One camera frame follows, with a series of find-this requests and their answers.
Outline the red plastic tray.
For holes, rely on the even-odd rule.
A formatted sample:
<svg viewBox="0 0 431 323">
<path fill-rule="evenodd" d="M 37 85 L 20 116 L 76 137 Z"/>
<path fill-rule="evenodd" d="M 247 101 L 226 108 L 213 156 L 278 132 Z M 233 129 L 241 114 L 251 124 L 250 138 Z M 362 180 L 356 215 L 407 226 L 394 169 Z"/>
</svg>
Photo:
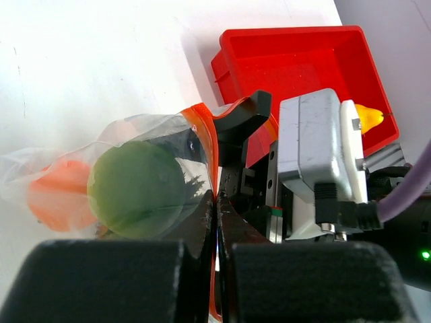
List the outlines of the red plastic tray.
<svg viewBox="0 0 431 323">
<path fill-rule="evenodd" d="M 272 95 L 271 113 L 281 101 L 320 89 L 335 90 L 385 114 L 363 137 L 365 156 L 399 137 L 383 84 L 365 35 L 358 26 L 226 30 L 211 68 L 223 101 L 233 103 L 257 90 Z"/>
</svg>

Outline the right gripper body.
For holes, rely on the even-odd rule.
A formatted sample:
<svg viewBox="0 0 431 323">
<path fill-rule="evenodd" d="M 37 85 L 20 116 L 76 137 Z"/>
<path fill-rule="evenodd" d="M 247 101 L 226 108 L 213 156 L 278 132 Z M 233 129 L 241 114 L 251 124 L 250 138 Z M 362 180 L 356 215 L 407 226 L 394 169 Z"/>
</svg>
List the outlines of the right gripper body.
<svg viewBox="0 0 431 323">
<path fill-rule="evenodd" d="M 247 224 L 270 242 L 282 243 L 286 238 L 286 188 L 278 178 L 278 141 L 251 166 L 245 164 L 248 143 L 241 146 L 238 161 L 222 167 L 220 188 Z"/>
</svg>

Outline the yellow toy lemon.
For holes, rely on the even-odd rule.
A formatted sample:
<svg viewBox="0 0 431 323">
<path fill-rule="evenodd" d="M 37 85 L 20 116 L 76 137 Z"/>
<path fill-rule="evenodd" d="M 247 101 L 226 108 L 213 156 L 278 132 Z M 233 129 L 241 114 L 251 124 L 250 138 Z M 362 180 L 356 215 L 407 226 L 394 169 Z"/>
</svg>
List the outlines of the yellow toy lemon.
<svg viewBox="0 0 431 323">
<path fill-rule="evenodd" d="M 369 130 L 380 125 L 385 119 L 384 114 L 377 109 L 368 108 L 361 104 L 355 104 L 361 123 L 361 133 L 365 135 Z"/>
</svg>

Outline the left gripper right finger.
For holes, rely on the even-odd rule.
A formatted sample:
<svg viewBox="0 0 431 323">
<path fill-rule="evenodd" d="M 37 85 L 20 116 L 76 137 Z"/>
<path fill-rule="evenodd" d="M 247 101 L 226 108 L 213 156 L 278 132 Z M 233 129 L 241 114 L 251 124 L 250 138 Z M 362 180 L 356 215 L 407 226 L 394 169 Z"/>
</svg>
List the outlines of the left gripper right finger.
<svg viewBox="0 0 431 323">
<path fill-rule="evenodd" d="M 417 322 L 395 261 L 368 242 L 273 244 L 217 197 L 224 322 Z"/>
</svg>

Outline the aluminium mounting rail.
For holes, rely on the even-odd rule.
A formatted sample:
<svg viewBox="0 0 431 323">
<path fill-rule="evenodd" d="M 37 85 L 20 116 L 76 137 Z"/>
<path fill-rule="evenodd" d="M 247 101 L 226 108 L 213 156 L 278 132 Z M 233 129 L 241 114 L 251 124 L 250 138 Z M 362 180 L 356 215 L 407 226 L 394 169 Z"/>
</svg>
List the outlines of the aluminium mounting rail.
<svg viewBox="0 0 431 323">
<path fill-rule="evenodd" d="M 404 166 L 406 161 L 399 143 L 389 144 L 377 152 L 369 155 L 366 159 L 369 172 L 391 166 Z"/>
</svg>

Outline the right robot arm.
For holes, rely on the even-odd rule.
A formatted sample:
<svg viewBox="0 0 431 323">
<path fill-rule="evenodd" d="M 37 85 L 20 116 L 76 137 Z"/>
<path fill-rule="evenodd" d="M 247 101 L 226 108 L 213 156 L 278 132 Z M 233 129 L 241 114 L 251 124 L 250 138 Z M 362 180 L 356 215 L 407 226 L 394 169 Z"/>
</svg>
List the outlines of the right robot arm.
<svg viewBox="0 0 431 323">
<path fill-rule="evenodd" d="M 292 263 L 288 250 L 310 243 L 295 231 L 290 197 L 314 205 L 314 221 L 324 238 L 350 235 L 385 248 L 407 284 L 430 288 L 430 151 L 414 167 L 386 167 L 368 172 L 360 131 L 365 122 L 351 100 L 341 101 L 325 88 L 283 100 L 269 152 L 250 168 L 246 144 L 269 119 L 271 95 L 252 96 L 190 129 L 171 125 L 152 139 L 175 156 L 196 161 L 205 151 L 224 168 L 224 190 L 238 212 L 264 216 L 283 211 L 284 247 L 241 244 L 238 266 L 269 270 Z"/>
</svg>

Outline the green toy lime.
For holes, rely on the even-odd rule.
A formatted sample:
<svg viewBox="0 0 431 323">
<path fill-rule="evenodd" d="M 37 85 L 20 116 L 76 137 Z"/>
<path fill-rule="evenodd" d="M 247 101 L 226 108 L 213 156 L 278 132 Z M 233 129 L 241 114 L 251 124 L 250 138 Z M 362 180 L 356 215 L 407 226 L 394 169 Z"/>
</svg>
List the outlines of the green toy lime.
<svg viewBox="0 0 431 323">
<path fill-rule="evenodd" d="M 99 222 L 122 238 L 152 238 L 166 231 L 185 203 L 180 164 L 148 164 L 145 141 L 105 151 L 90 172 L 88 200 Z"/>
</svg>

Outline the toy pineapple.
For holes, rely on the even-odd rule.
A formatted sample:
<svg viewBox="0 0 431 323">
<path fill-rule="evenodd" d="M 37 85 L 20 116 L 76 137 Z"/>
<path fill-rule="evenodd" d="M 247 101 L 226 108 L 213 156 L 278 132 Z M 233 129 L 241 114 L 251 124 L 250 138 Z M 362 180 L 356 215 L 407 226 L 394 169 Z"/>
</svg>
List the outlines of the toy pineapple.
<svg viewBox="0 0 431 323">
<path fill-rule="evenodd" d="M 177 218 L 178 220 L 183 220 L 188 215 L 190 215 L 191 211 L 193 211 L 197 207 L 200 200 L 202 199 L 203 193 L 201 192 L 201 190 L 203 185 L 205 184 L 205 181 L 200 180 L 199 178 L 200 176 L 195 176 L 186 182 L 185 203 L 183 205 L 183 209 L 180 215 Z M 108 229 L 101 222 L 97 222 L 95 236 L 98 239 L 121 238 L 121 236 L 115 234 L 112 230 Z"/>
</svg>

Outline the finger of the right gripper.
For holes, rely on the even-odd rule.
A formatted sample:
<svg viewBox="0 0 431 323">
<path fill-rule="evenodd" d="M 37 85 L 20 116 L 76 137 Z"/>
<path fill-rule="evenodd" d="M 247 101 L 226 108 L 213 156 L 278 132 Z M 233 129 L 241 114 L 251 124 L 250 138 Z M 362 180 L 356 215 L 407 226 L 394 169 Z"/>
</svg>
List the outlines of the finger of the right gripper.
<svg viewBox="0 0 431 323">
<path fill-rule="evenodd" d="M 213 120 L 219 143 L 244 143 L 271 115 L 272 95 L 262 90 Z"/>
<path fill-rule="evenodd" d="M 171 164 L 175 159 L 206 163 L 207 157 L 198 136 L 191 130 L 167 132 L 153 129 L 141 136 L 145 141 L 142 160 L 148 164 Z"/>
</svg>

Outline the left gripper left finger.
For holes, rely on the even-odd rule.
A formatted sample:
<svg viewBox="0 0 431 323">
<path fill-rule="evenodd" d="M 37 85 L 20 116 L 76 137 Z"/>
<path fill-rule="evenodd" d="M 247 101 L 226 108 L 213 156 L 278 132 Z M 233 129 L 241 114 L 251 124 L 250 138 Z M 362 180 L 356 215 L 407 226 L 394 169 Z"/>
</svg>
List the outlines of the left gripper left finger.
<svg viewBox="0 0 431 323">
<path fill-rule="evenodd" d="M 26 257 L 2 322 L 206 322 L 213 193 L 164 240 L 48 240 Z"/>
</svg>

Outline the clear zip top bag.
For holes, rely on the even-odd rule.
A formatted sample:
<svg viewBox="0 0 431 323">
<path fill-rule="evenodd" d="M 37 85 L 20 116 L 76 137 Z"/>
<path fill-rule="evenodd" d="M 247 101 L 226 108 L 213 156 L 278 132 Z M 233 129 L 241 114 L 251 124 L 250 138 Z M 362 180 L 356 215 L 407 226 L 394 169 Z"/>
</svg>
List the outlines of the clear zip top bag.
<svg viewBox="0 0 431 323">
<path fill-rule="evenodd" d="M 208 321 L 219 168 L 239 190 L 248 138 L 270 116 L 257 91 L 120 119 L 75 151 L 2 155 L 1 198 L 57 237 L 26 257 L 1 321 Z"/>
</svg>

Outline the toy orange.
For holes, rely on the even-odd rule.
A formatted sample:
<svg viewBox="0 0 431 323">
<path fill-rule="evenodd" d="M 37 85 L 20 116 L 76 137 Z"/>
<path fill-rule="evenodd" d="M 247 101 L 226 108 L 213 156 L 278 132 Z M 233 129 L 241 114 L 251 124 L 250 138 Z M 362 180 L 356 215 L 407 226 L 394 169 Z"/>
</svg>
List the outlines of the toy orange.
<svg viewBox="0 0 431 323">
<path fill-rule="evenodd" d="M 91 167 L 82 161 L 60 160 L 42 169 L 31 181 L 27 205 L 49 229 L 59 232 L 81 230 L 97 222 L 90 210 L 87 182 Z"/>
</svg>

